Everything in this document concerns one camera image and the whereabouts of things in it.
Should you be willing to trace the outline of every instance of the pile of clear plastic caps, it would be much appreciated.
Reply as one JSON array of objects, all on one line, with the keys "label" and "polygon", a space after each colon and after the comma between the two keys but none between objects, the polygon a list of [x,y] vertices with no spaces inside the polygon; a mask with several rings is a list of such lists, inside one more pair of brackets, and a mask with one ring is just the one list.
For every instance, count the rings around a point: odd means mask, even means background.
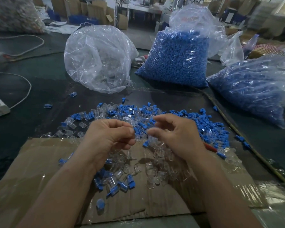
[{"label": "pile of clear plastic caps", "polygon": [[[80,112],[71,115],[58,127],[58,131],[53,135],[47,133],[45,137],[60,137],[68,138],[70,143],[80,143],[84,138],[84,131],[73,131],[78,126],[86,130],[91,124],[92,120],[98,119],[118,119],[130,123],[135,130],[135,140],[142,142],[145,149],[145,159],[148,160],[150,154],[153,155],[149,162],[145,163],[147,183],[146,187],[149,189],[157,185],[166,185],[168,181],[184,181],[191,176],[187,164],[165,145],[164,142],[157,138],[148,136],[146,130],[153,127],[155,121],[153,117],[158,114],[164,114],[157,105],[143,105],[137,107],[135,105],[125,105],[125,98],[122,98],[122,104],[106,104],[99,103],[96,109],[92,109],[89,113]],[[211,115],[206,114],[204,108],[200,109],[199,113],[188,113],[186,110],[175,111],[170,110],[169,113],[178,115],[179,117],[194,120],[200,137],[202,140],[217,149],[217,154],[226,162],[232,165],[239,165],[241,161],[234,154],[235,149],[229,148],[228,135],[229,132],[225,130],[224,124],[220,122],[212,122]],[[59,164],[63,165],[68,159],[60,159]],[[109,158],[106,160],[105,166],[100,169],[94,177],[95,186],[99,190],[107,188],[107,196],[114,196],[119,190],[127,192],[128,189],[135,187],[133,176],[139,174],[141,166],[136,163],[130,166],[130,160],[133,160],[131,149],[124,153],[122,150],[116,150],[109,153]]]}]

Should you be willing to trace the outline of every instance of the stack of papers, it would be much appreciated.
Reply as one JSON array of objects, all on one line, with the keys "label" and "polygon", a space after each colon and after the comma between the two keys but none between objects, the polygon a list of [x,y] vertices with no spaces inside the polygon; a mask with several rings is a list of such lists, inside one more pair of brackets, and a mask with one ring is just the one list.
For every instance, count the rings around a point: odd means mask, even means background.
[{"label": "stack of papers", "polygon": [[66,24],[66,22],[57,22],[57,23],[47,26],[46,29],[51,32],[56,32],[56,33],[72,34],[76,30],[78,30],[78,28],[80,27],[78,25],[68,25]]}]

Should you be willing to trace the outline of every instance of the workbench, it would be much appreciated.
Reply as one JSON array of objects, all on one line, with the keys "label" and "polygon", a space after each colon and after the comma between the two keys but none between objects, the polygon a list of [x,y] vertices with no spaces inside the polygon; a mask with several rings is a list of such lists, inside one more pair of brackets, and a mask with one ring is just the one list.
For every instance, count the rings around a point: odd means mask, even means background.
[{"label": "workbench", "polygon": [[[0,36],[11,36],[12,34],[0,34]],[[0,117],[0,178],[4,175],[6,168],[13,158],[18,154],[20,147],[28,137],[35,135],[38,127],[66,100],[66,93],[74,84],[73,80],[65,71],[63,53],[68,35],[50,33],[41,35],[45,40],[44,46],[28,53],[21,60],[7,63],[0,59],[0,72],[16,73],[26,77],[32,84],[29,97],[19,106],[11,110],[9,115]],[[35,39],[18,38],[0,41],[0,52],[17,53],[18,51],[31,48],[38,43]],[[140,55],[148,54],[148,51],[138,50]],[[207,64],[207,76],[217,73],[224,68],[219,62],[210,61]],[[131,88],[170,90],[178,92],[194,92],[190,87],[175,84],[162,83],[146,80],[134,74],[135,68],[131,69],[131,80],[135,83]],[[26,95],[28,84],[26,81],[12,76],[0,75],[0,98],[9,106]],[[226,102],[218,93],[211,88],[202,90],[209,98],[227,115],[229,121],[245,135],[248,142],[265,158],[277,161],[285,168],[285,129],[274,127],[265,121],[237,109]],[[44,109],[45,103],[53,104],[53,109]],[[238,155],[243,161],[247,171],[256,181],[272,181],[281,183],[272,175],[250,151]],[[205,215],[180,215],[176,217],[140,219],[124,223],[125,227],[132,227],[133,222],[137,226],[167,226],[175,227],[175,224],[184,227],[197,226],[205,223]],[[94,227],[116,226],[115,222]]]}]

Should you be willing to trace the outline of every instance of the plastic bag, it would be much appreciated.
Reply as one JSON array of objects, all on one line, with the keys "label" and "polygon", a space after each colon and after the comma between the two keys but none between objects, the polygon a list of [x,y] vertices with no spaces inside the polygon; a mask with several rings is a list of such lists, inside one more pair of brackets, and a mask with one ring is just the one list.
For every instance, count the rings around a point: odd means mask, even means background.
[{"label": "plastic bag", "polygon": [[119,29],[93,25],[68,38],[64,64],[74,81],[90,90],[112,94],[131,84],[131,60],[137,56],[134,44]]},{"label": "plastic bag", "polygon": [[0,31],[45,33],[32,0],[0,0]]},{"label": "plastic bag", "polygon": [[145,78],[206,87],[207,37],[166,27],[156,35],[149,56],[135,72]]},{"label": "plastic bag", "polygon": [[226,100],[285,128],[285,58],[265,55],[228,66],[207,77]]},{"label": "plastic bag", "polygon": [[235,34],[230,35],[226,44],[218,52],[221,56],[220,61],[223,66],[230,66],[244,60],[244,52],[239,40],[239,37],[242,34],[243,31],[238,31]]},{"label": "plastic bag", "polygon": [[204,6],[191,4],[173,11],[169,25],[174,29],[198,31],[209,37],[208,57],[216,55],[227,40],[225,26]]}]

